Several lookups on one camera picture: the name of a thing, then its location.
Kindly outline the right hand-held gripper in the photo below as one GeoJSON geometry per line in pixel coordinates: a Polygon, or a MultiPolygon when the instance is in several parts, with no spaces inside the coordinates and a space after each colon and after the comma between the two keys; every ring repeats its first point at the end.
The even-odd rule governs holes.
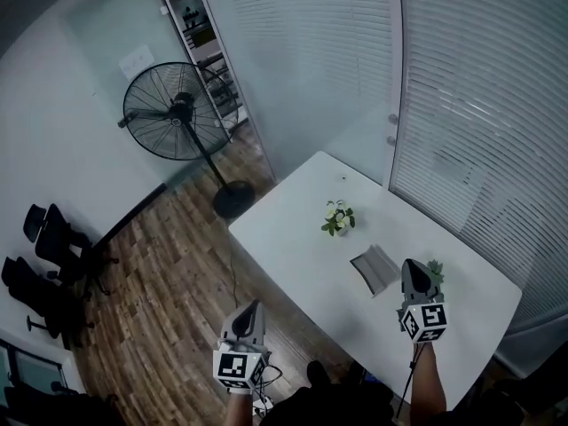
{"type": "Polygon", "coordinates": [[[440,278],[429,266],[407,258],[401,269],[404,300],[397,310],[400,331],[413,343],[437,341],[447,328],[440,278]]]}

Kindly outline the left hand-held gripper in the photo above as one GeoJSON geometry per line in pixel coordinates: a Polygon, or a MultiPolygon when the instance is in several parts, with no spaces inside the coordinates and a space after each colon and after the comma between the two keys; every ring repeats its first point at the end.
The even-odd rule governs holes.
{"type": "Polygon", "coordinates": [[[213,377],[228,391],[255,391],[263,383],[269,351],[264,343],[265,313],[259,300],[238,307],[224,321],[213,350],[213,377]],[[244,338],[249,341],[228,339],[244,338]]]}

